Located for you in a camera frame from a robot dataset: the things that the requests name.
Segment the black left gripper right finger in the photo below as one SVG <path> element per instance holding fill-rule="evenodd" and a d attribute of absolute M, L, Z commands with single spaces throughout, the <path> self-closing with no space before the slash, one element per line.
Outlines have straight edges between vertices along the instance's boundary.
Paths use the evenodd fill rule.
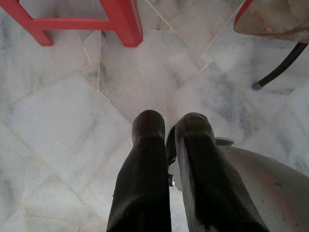
<path fill-rule="evenodd" d="M 204 115 L 179 120 L 175 146 L 189 232 L 269 232 Z"/>

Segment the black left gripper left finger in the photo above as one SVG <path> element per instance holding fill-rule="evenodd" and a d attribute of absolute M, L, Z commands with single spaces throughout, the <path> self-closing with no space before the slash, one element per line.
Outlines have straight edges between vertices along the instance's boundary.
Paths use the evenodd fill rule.
<path fill-rule="evenodd" d="M 107 232 L 171 232 L 162 116 L 154 110 L 140 113 L 132 142 L 117 176 Z"/>

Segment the red chair with black legs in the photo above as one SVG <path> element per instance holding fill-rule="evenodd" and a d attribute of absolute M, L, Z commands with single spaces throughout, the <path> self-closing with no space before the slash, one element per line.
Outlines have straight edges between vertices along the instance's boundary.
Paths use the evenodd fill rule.
<path fill-rule="evenodd" d="M 233 29 L 240 34 L 295 42 L 271 73 L 252 85 L 261 90 L 285 72 L 309 45 L 309 0 L 245 0 Z"/>

